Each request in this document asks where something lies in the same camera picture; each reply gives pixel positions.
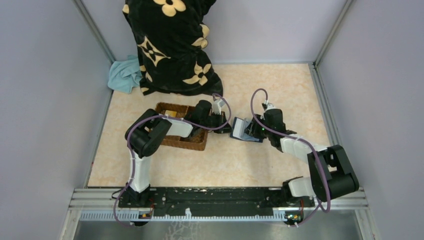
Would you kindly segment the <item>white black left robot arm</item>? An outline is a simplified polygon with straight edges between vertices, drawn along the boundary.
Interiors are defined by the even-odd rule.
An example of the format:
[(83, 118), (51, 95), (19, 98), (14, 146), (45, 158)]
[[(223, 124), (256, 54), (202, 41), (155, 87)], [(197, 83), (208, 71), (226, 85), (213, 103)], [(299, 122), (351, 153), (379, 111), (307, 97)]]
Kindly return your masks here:
[(140, 200), (150, 187), (151, 156), (167, 136), (191, 139), (207, 131), (220, 131), (229, 127), (229, 120), (221, 110), (226, 105), (224, 98), (209, 102), (199, 101), (194, 110), (183, 118), (159, 114), (154, 109), (146, 110), (127, 130), (125, 138), (131, 154), (131, 175), (124, 191), (135, 200)]

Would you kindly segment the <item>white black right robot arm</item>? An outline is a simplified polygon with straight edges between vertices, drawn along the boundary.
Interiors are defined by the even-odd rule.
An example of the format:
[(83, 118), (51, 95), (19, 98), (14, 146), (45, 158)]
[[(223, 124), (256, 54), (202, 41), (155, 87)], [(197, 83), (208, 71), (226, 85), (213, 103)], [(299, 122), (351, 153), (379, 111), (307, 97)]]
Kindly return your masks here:
[(309, 176), (295, 177), (282, 184), (282, 197), (292, 202), (303, 197), (331, 200), (359, 190), (359, 180), (345, 149), (339, 145), (313, 144), (295, 131), (286, 128), (281, 109), (253, 114), (245, 133), (260, 140), (269, 140), (272, 147), (308, 165)]

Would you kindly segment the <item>brown woven divided basket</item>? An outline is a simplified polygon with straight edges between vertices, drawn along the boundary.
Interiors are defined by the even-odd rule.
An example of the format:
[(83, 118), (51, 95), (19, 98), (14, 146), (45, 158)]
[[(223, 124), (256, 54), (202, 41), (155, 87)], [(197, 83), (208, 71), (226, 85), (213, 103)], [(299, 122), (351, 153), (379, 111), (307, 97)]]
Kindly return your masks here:
[(177, 117), (175, 118), (178, 119), (165, 118), (165, 120), (171, 122), (172, 125), (161, 145), (193, 151), (205, 150), (208, 132), (205, 129), (200, 128), (198, 132), (191, 135), (191, 131), (194, 130), (195, 127), (189, 127), (188, 123), (181, 121), (181, 119), (183, 119), (187, 114), (188, 110), (192, 108), (194, 108), (194, 106), (166, 102), (159, 102), (156, 104), (155, 111), (158, 114), (164, 115), (165, 110), (176, 111)]

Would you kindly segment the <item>navy blue card holder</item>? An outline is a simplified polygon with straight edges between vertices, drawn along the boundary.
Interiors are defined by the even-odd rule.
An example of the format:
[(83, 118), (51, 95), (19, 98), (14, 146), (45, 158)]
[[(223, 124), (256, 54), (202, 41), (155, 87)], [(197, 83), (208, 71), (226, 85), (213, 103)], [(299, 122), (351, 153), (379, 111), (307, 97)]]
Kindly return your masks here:
[(232, 132), (229, 134), (229, 137), (244, 142), (262, 143), (262, 139), (256, 138), (251, 133), (248, 133), (248, 127), (251, 123), (251, 119), (234, 117)]

